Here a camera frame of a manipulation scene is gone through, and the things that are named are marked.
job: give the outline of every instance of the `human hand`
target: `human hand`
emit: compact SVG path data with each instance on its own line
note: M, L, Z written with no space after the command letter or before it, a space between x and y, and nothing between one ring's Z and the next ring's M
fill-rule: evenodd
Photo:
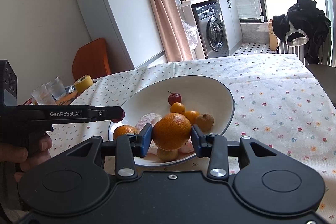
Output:
M14 177L16 182L19 182L24 172L27 172L34 166L45 162L50 159L50 153L48 149L53 146L53 142L49 135L46 133L39 140L40 151L34 153L30 158L28 157L28 151L24 147L17 147L8 143L0 143L0 162L10 161L20 164L22 172L16 172Z

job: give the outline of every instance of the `white refrigerator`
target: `white refrigerator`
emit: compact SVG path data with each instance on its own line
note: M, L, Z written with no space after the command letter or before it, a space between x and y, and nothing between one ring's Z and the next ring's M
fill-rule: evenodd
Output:
M112 73L166 61L150 0L77 2L91 39L107 41Z

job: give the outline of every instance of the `black clothing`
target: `black clothing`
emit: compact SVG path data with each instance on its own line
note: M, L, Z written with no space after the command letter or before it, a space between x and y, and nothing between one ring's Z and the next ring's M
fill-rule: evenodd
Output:
M274 16L272 21L274 34L285 43L285 36L289 32L289 21L296 29L303 30L309 38L304 46L304 57L309 64L317 64L320 46L331 32L331 22L322 10L316 8L312 0L297 0L289 8L287 15Z

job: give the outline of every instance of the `bowl rim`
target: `bowl rim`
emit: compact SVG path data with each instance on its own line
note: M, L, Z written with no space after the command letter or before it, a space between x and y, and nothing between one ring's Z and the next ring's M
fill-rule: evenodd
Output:
M236 104L235 104L235 99L233 98L233 95L232 95L231 91L229 90L229 88L228 88L225 84L223 84L221 81L219 81L219 80L217 80L217 79L215 79L215 78L212 78L212 77L208 77L208 76L204 76L204 75L180 75L180 76L173 76L173 77L170 77L170 78L167 78L167 79L163 79L163 80L160 80L159 82L152 83L152 84L148 85L147 87L145 87L145 88L143 88L143 89L137 91L136 93L132 94L132 95L131 95L125 102L123 102L123 104L122 104L120 107L122 108L122 106L123 106L129 99L131 99L135 94L137 94L138 92L140 92L140 91L142 91L142 90L144 90L144 89L150 87L151 85L154 85L154 84L156 84L156 83L160 83L160 82L162 82L162 81L165 81L165 80L168 80L168 79L171 79L171 78L189 77L189 76L191 76L191 77L195 77L195 76L197 76L197 77L204 77L204 78L209 78L209 79L215 80L215 81L219 82L220 84L222 84L222 85L224 86L224 88L228 91L228 93L229 93L229 95L230 95L230 97L231 97L231 100L232 100L232 112L231 112L231 116L230 116L230 119L229 119L229 121L228 121L226 127L225 127L224 130L219 134L219 135L223 135L223 134L226 132L226 130L228 129L228 127L230 126L231 122L232 122L233 115L234 115L234 113L235 113L235 105L236 105ZM108 128L108 140L109 140L109 141L112 141L112 140L110 140L110 134L109 134L109 133L110 133L111 125L112 125L112 121L110 121L109 128ZM191 160L191 159L193 159L193 158L195 158L195 157L196 157L196 154L194 153L194 154L189 155L189 156L187 156L187 157L185 157L185 158L183 158L183 159L181 159L181 160L177 160L177 162L176 162L176 161L162 162L162 163L158 163L158 165L155 165L155 166L141 165L141 164L137 164L137 163L135 163L135 165L136 165L136 166L139 166L139 167L146 167L146 168L153 168L153 167L167 167L167 166L173 166L173 165L181 164L181 163L186 162L186 161L188 161L188 160Z

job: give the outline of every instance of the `pink curtain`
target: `pink curtain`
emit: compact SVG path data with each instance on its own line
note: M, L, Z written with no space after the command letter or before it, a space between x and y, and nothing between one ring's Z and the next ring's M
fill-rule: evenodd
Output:
M192 60L175 0L150 0L168 62Z

